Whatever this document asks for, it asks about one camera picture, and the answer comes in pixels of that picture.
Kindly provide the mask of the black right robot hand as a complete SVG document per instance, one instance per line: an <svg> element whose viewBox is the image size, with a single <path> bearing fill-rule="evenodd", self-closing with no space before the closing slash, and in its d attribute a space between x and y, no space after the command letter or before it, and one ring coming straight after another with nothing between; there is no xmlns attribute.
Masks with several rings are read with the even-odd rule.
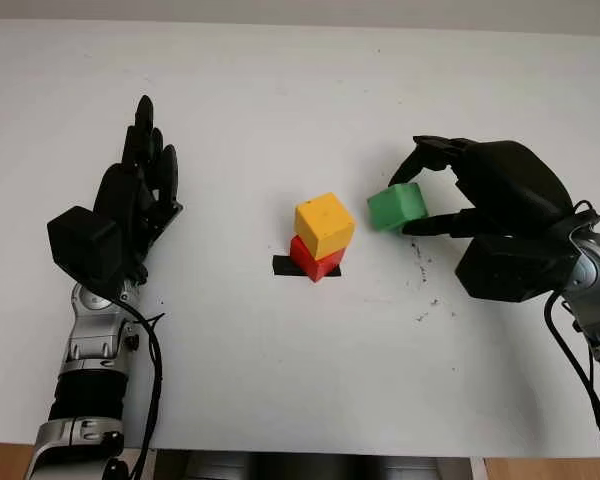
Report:
<svg viewBox="0 0 600 480"><path fill-rule="evenodd" d="M540 238L572 216L574 203L556 174L529 148L512 140L415 136L416 147L389 184L407 184L422 170L450 168L472 207L406 223L412 236Z"/></svg>

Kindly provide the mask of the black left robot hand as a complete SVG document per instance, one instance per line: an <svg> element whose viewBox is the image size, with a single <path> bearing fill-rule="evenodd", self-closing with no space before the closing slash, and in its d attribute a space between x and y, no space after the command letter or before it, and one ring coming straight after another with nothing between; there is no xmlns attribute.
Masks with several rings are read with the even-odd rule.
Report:
<svg viewBox="0 0 600 480"><path fill-rule="evenodd" d="M153 102L144 95L127 128L122 159L106 170L94 204L94 212L121 231L125 279L136 284L147 281L144 261L150 248L183 210L177 191L176 150L164 143L154 125Z"/></svg>

